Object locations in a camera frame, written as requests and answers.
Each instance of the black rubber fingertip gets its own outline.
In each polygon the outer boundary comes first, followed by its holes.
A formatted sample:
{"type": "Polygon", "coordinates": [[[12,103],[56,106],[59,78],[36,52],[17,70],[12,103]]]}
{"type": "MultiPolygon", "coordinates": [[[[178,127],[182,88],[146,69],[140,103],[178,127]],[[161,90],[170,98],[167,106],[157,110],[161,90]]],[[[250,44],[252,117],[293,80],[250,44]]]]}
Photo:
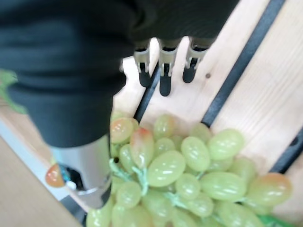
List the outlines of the black rubber fingertip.
{"type": "Polygon", "coordinates": [[[160,94],[162,96],[168,96],[171,90],[171,77],[165,74],[163,77],[160,77],[160,94]]]}
{"type": "Polygon", "coordinates": [[[150,74],[149,72],[140,72],[139,73],[139,81],[140,81],[140,84],[143,86],[143,87],[150,87],[151,86],[151,77],[150,77],[150,74]]]}
{"type": "Polygon", "coordinates": [[[190,67],[189,69],[184,68],[183,71],[183,81],[187,84],[192,82],[195,78],[196,70],[193,67],[190,67]]]}

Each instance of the artificial grape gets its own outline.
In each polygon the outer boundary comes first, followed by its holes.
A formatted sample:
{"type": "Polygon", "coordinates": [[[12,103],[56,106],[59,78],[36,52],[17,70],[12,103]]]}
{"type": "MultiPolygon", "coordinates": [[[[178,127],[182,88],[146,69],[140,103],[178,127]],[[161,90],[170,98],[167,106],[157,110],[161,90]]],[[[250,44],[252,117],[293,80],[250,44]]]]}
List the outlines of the artificial grape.
{"type": "Polygon", "coordinates": [[[62,179],[60,168],[58,164],[53,165],[49,168],[45,175],[46,183],[54,188],[61,188],[64,187],[65,183],[62,179]]]}
{"type": "Polygon", "coordinates": [[[232,173],[208,173],[199,181],[202,191],[216,200],[236,201],[246,192],[244,180],[232,173]]]}
{"type": "Polygon", "coordinates": [[[137,182],[129,181],[121,185],[116,193],[117,204],[125,208],[136,206],[141,199],[141,188],[137,182]]]}
{"type": "Polygon", "coordinates": [[[244,147],[244,138],[235,129],[225,129],[213,136],[207,146],[211,159],[227,159],[240,152],[244,147]]]}
{"type": "Polygon", "coordinates": [[[156,157],[147,170],[150,186],[163,187],[176,181],[185,170],[185,159],[179,152],[170,150],[156,157]]]}
{"type": "Polygon", "coordinates": [[[113,206],[113,199],[109,198],[101,209],[89,210],[86,218],[86,227],[109,227],[113,206]]]}
{"type": "Polygon", "coordinates": [[[210,165],[210,156],[205,144],[196,137],[182,141],[181,151],[187,165],[196,171],[205,171],[210,165]]]}
{"type": "Polygon", "coordinates": [[[177,193],[187,200],[197,197],[201,189],[199,181],[191,174],[182,174],[175,186],[177,193]]]}
{"type": "Polygon", "coordinates": [[[118,189],[123,185],[124,180],[119,177],[112,176],[112,189],[110,191],[111,194],[115,194],[118,189]]]}
{"type": "Polygon", "coordinates": [[[136,119],[134,118],[130,118],[130,120],[132,121],[133,123],[133,127],[134,127],[134,130],[137,130],[139,128],[139,123],[136,119]]]}
{"type": "Polygon", "coordinates": [[[256,204],[253,201],[251,201],[250,199],[246,199],[244,202],[242,202],[242,204],[244,207],[249,208],[251,211],[253,211],[255,214],[258,214],[258,215],[266,215],[266,214],[269,214],[273,210],[273,207],[266,207],[266,206],[256,204]]]}
{"type": "Polygon", "coordinates": [[[171,183],[169,185],[166,185],[164,187],[151,187],[152,189],[159,191],[159,192],[176,192],[176,187],[174,183],[171,183]]]}
{"type": "Polygon", "coordinates": [[[185,212],[175,209],[172,218],[173,227],[197,227],[196,222],[185,212]]]}
{"type": "Polygon", "coordinates": [[[134,125],[129,118],[119,118],[110,124],[110,140],[112,143],[127,143],[134,131],[134,125]]]}
{"type": "Polygon", "coordinates": [[[153,227],[166,227],[167,222],[162,222],[158,220],[153,220],[153,227]]]}
{"type": "Polygon", "coordinates": [[[157,118],[153,127],[153,133],[155,138],[158,140],[162,137],[172,136],[175,128],[176,128],[175,119],[168,114],[164,114],[157,118]]]}
{"type": "Polygon", "coordinates": [[[198,227],[224,227],[213,216],[203,218],[198,227]]]}
{"type": "Polygon", "coordinates": [[[145,128],[138,128],[130,140],[131,156],[135,164],[140,168],[146,168],[154,155],[154,140],[152,133],[145,128]]]}
{"type": "Polygon", "coordinates": [[[178,135],[173,135],[170,137],[170,139],[175,143],[176,150],[181,151],[181,143],[183,138],[178,135]]]}
{"type": "Polygon", "coordinates": [[[257,176],[255,163],[246,157],[236,159],[228,172],[241,177],[247,185],[257,176]]]}
{"type": "Polygon", "coordinates": [[[55,165],[57,163],[57,161],[54,158],[54,156],[52,156],[50,163],[51,163],[51,166],[53,166],[53,165],[55,165]]]}
{"type": "Polygon", "coordinates": [[[207,143],[213,136],[209,128],[203,123],[196,124],[190,131],[189,135],[199,138],[204,143],[207,143]]]}
{"type": "Polygon", "coordinates": [[[112,158],[119,156],[119,152],[118,152],[118,149],[117,149],[118,147],[119,147],[118,144],[112,144],[112,143],[110,144],[110,156],[112,158]]]}
{"type": "Polygon", "coordinates": [[[188,165],[186,165],[184,172],[187,173],[187,174],[191,174],[193,176],[197,176],[199,174],[199,171],[193,170],[188,165]]]}
{"type": "Polygon", "coordinates": [[[113,210],[112,210],[112,227],[122,227],[124,226],[124,216],[125,216],[125,212],[126,210],[130,210],[130,209],[126,209],[120,205],[118,205],[117,203],[114,205],[113,210]]]}
{"type": "Polygon", "coordinates": [[[134,173],[132,167],[135,166],[135,163],[131,157],[131,147],[129,144],[125,144],[123,147],[120,148],[119,152],[119,160],[122,164],[123,168],[129,173],[134,173]]]}
{"type": "Polygon", "coordinates": [[[208,167],[208,172],[226,171],[228,170],[233,162],[233,157],[222,160],[212,160],[208,167]]]}
{"type": "Polygon", "coordinates": [[[162,192],[149,190],[148,193],[142,197],[142,205],[157,222],[167,222],[172,217],[173,205],[169,199],[164,197],[162,192]]]}
{"type": "Polygon", "coordinates": [[[252,181],[247,198],[262,206],[276,206],[286,201],[291,193],[292,185],[287,177],[269,173],[252,181]]]}
{"type": "Polygon", "coordinates": [[[169,150],[176,150],[175,144],[171,139],[161,138],[155,143],[155,157],[169,150]]]}
{"type": "Polygon", "coordinates": [[[263,227],[252,211],[239,204],[220,202],[215,211],[227,227],[263,227]]]}
{"type": "Polygon", "coordinates": [[[153,227],[152,219],[144,207],[135,206],[131,209],[124,209],[117,204],[113,208],[112,226],[153,227]]]}
{"type": "Polygon", "coordinates": [[[202,192],[193,200],[188,200],[186,205],[191,212],[202,218],[210,216],[214,210],[212,199],[202,192]]]}
{"type": "Polygon", "coordinates": [[[110,122],[113,122],[113,121],[117,120],[118,118],[123,118],[123,117],[126,117],[126,113],[115,110],[112,112],[112,114],[110,116],[110,122]]]}

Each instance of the grape bunch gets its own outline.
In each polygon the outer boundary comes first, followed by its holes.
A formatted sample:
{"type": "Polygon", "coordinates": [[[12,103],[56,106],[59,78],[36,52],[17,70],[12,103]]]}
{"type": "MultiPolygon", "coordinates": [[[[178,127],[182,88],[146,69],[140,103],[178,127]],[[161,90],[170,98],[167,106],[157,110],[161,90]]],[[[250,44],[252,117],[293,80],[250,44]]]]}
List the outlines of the grape bunch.
{"type": "Polygon", "coordinates": [[[213,135],[197,123],[188,137],[160,116],[153,130],[114,113],[109,202],[90,210],[87,227],[262,227],[292,192],[282,174],[259,176],[253,161],[235,157],[244,137],[235,129],[213,135]]]}

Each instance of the wooden surface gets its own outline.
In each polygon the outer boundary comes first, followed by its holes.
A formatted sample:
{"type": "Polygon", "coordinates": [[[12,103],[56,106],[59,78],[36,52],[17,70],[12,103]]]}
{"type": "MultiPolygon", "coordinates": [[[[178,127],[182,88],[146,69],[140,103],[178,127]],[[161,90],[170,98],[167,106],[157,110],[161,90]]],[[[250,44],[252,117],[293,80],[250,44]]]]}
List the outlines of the wooden surface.
{"type": "Polygon", "coordinates": [[[274,214],[297,227],[303,227],[303,154],[286,173],[293,183],[293,195],[290,200],[274,210],[274,214]]]}
{"type": "MultiPolygon", "coordinates": [[[[150,42],[150,76],[158,63],[159,44],[153,38],[150,42]]],[[[141,101],[145,88],[140,85],[139,73],[133,57],[123,59],[124,73],[126,74],[126,85],[114,97],[114,109],[123,111],[133,116],[141,101]]]]}
{"type": "Polygon", "coordinates": [[[4,227],[80,227],[0,137],[0,220],[4,227]]]}
{"type": "Polygon", "coordinates": [[[215,132],[232,127],[244,133],[242,153],[260,173],[303,127],[302,11],[303,1],[285,2],[212,126],[215,132]]]}
{"type": "Polygon", "coordinates": [[[239,54],[249,39],[269,0],[241,0],[217,40],[200,63],[195,79],[186,84],[182,80],[188,39],[179,45],[172,75],[172,91],[168,97],[159,94],[159,85],[142,118],[148,127],[157,116],[170,113],[184,120],[180,133],[186,133],[193,123],[202,120],[212,100],[225,81],[239,54]]]}
{"type": "MultiPolygon", "coordinates": [[[[179,46],[172,77],[172,92],[162,97],[157,86],[142,119],[152,124],[163,113],[180,120],[180,134],[202,119],[236,62],[269,0],[241,0],[216,42],[199,65],[195,80],[185,84],[182,72],[188,39],[179,46]]],[[[303,1],[287,0],[240,81],[217,116],[212,130],[237,128],[247,144],[242,154],[255,160],[260,173],[268,171],[303,126],[303,1]]],[[[158,45],[151,44],[151,69],[158,45]]],[[[115,97],[115,109],[133,115],[144,92],[133,58],[124,60],[127,84],[115,97]]],[[[0,107],[0,120],[49,165],[50,152],[28,117],[0,107]]],[[[303,217],[303,157],[287,172],[294,183],[294,197],[276,214],[299,223],[303,217]]]]}

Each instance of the grape stem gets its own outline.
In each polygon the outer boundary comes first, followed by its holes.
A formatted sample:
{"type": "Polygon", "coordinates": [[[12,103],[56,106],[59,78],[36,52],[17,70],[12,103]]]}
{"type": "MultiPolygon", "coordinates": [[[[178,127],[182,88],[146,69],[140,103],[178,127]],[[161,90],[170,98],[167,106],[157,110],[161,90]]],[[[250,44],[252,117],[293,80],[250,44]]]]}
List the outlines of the grape stem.
{"type": "Polygon", "coordinates": [[[148,192],[147,168],[139,169],[133,166],[132,170],[137,174],[139,183],[142,187],[141,195],[145,196],[148,192]]]}
{"type": "Polygon", "coordinates": [[[171,192],[165,192],[164,196],[166,198],[168,198],[174,206],[181,207],[183,209],[188,210],[188,207],[180,201],[180,199],[179,199],[180,197],[179,197],[178,194],[174,194],[174,193],[171,193],[171,192]]]}
{"type": "Polygon", "coordinates": [[[200,172],[197,174],[196,179],[200,180],[200,178],[204,175],[204,172],[200,172]]]}
{"type": "Polygon", "coordinates": [[[114,162],[113,158],[111,158],[109,160],[109,167],[110,167],[110,169],[112,170],[112,172],[114,173],[115,176],[120,177],[124,181],[133,181],[133,178],[127,172],[125,172],[122,168],[120,168],[114,162]]]}

